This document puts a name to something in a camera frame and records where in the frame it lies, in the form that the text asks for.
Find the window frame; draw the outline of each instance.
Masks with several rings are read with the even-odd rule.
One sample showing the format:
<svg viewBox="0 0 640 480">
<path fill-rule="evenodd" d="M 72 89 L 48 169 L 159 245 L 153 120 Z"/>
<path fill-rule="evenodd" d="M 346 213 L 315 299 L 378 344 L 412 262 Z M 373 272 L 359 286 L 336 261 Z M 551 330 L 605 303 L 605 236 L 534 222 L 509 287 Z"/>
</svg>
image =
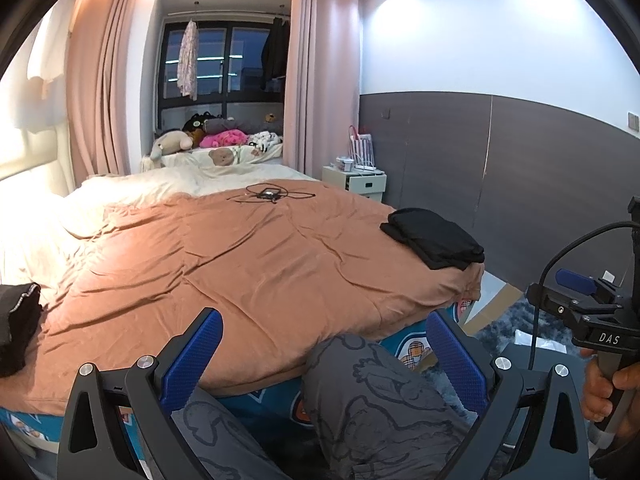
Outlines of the window frame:
<svg viewBox="0 0 640 480">
<path fill-rule="evenodd" d="M 220 104 L 222 105 L 222 116 L 226 115 L 227 104 L 235 103 L 284 103 L 284 82 L 282 90 L 280 92 L 265 92 L 265 91 L 229 91 L 229 65 L 231 54 L 231 43 L 233 38 L 234 28 L 261 28 L 268 30 L 271 28 L 271 23 L 268 22 L 236 22 L 229 20 L 196 20 L 198 29 L 201 28 L 223 28 L 226 30 L 225 34 L 225 49 L 224 49 L 224 62 L 223 62 L 223 75 L 222 75 L 222 92 L 215 94 L 198 94 L 198 98 L 194 101 L 189 96 L 181 97 L 164 97 L 164 79 L 166 77 L 166 54 L 169 44 L 169 35 L 176 30 L 185 30 L 189 22 L 169 22 L 164 24 L 162 31 L 162 43 L 160 47 L 159 57 L 159 69 L 158 69 L 158 81 L 156 85 L 156 127 L 160 129 L 162 127 L 162 111 L 171 108 L 182 108 L 188 106 L 197 105 L 209 105 Z"/>
</svg>

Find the shopping bag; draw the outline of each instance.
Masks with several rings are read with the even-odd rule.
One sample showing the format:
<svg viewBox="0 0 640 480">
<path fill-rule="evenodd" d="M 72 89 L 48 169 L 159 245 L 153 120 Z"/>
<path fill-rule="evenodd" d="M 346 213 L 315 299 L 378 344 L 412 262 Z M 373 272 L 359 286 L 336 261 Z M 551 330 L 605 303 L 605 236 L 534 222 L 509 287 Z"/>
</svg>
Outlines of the shopping bag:
<svg viewBox="0 0 640 480">
<path fill-rule="evenodd" d="M 357 166 L 369 166 L 375 168 L 373 158 L 373 140 L 370 134 L 359 134 L 355 126 L 349 128 L 351 141 L 351 158 Z"/>
</svg>

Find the pink stuffed toy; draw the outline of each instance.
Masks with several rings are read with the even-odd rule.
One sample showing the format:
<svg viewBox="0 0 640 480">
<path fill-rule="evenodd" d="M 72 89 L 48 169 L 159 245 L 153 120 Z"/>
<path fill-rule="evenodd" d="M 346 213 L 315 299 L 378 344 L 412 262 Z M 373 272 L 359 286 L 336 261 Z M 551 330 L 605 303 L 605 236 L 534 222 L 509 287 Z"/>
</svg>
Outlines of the pink stuffed toy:
<svg viewBox="0 0 640 480">
<path fill-rule="evenodd" d="M 217 135 L 208 135 L 200 142 L 201 148 L 222 148 L 225 146 L 242 146 L 247 137 L 240 130 L 228 130 Z"/>
</svg>

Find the black cable wire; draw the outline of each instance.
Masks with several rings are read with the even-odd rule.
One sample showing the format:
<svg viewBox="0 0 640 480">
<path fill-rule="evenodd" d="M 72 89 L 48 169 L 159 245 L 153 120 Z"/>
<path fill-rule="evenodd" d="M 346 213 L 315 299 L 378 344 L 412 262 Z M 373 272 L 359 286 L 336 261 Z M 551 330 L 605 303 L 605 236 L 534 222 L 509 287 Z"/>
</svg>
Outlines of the black cable wire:
<svg viewBox="0 0 640 480">
<path fill-rule="evenodd" d="M 553 258 L 551 258 L 551 260 L 549 260 L 549 263 L 546 264 L 545 270 L 543 270 L 542 274 L 540 275 L 540 280 L 538 282 L 538 285 L 540 285 L 540 287 L 544 286 L 546 276 L 551 271 L 553 266 L 556 263 L 558 263 L 559 260 L 565 257 L 568 253 L 573 251 L 576 247 L 582 245 L 588 240 L 591 240 L 592 238 L 595 238 L 596 236 L 599 236 L 603 233 L 606 233 L 608 231 L 613 231 L 614 229 L 621 229 L 623 227 L 640 229 L 640 223 L 631 222 L 631 221 L 614 222 L 613 224 L 608 224 L 603 227 L 599 227 L 595 231 L 591 231 L 590 233 L 585 234 L 583 237 L 578 238 L 575 242 L 572 242 L 569 245 L 567 245 L 567 247 L 562 249 L 558 254 L 556 254 L 556 256 L 554 256 Z M 540 298 L 538 298 L 538 301 L 536 302 L 537 304 L 534 305 L 533 334 L 531 336 L 531 352 L 529 355 L 529 370 L 533 370 L 533 363 L 536 360 L 536 342 L 538 341 L 538 325 L 540 323 L 540 301 L 542 301 L 542 295 L 540 296 Z"/>
<path fill-rule="evenodd" d="M 263 186 L 263 189 L 257 192 L 250 189 L 255 186 Z M 270 187 L 273 189 L 277 189 L 279 194 L 272 198 L 261 198 L 259 196 L 260 193 L 262 193 L 263 191 L 265 191 L 265 189 L 268 189 Z M 293 198 L 295 200 L 303 200 L 305 198 L 313 198 L 316 196 L 315 193 L 309 193 L 306 191 L 289 191 L 286 187 L 282 187 L 278 184 L 272 184 L 271 182 L 261 182 L 259 184 L 251 184 L 245 187 L 244 189 L 252 195 L 251 198 L 257 198 L 258 200 L 234 200 L 234 202 L 239 204 L 261 204 L 265 202 L 271 202 L 275 204 L 278 200 L 282 198 Z M 227 198 L 227 200 L 232 200 L 235 198 L 240 198 L 240 196 L 232 196 Z"/>
</svg>

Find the pink curtain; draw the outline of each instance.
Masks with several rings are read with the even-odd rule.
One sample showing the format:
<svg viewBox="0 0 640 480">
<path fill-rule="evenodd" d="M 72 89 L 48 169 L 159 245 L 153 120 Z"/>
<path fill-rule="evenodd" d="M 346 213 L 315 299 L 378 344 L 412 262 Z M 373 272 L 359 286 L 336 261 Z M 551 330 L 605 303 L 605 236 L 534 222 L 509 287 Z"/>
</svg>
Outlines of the pink curtain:
<svg viewBox="0 0 640 480">
<path fill-rule="evenodd" d="M 360 102 L 360 0 L 292 0 L 284 163 L 320 178 L 347 155 Z"/>
<path fill-rule="evenodd" d="M 78 0 L 66 60 L 66 107 L 76 185 L 129 173 L 126 54 L 135 0 Z"/>
</svg>

